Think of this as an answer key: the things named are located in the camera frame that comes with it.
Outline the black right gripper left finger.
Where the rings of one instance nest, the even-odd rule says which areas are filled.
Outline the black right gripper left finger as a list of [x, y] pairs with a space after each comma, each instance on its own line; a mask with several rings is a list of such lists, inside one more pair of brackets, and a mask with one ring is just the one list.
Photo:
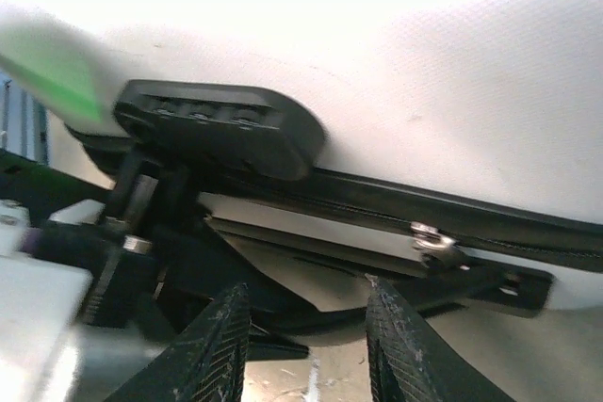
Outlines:
[[109, 401], [239, 401], [250, 336], [244, 284], [220, 293]]

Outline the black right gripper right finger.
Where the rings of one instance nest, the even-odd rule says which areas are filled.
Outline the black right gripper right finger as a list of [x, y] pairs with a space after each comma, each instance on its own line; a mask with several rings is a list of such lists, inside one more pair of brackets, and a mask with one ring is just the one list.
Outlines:
[[372, 277], [366, 331], [374, 401], [511, 401], [388, 281]]

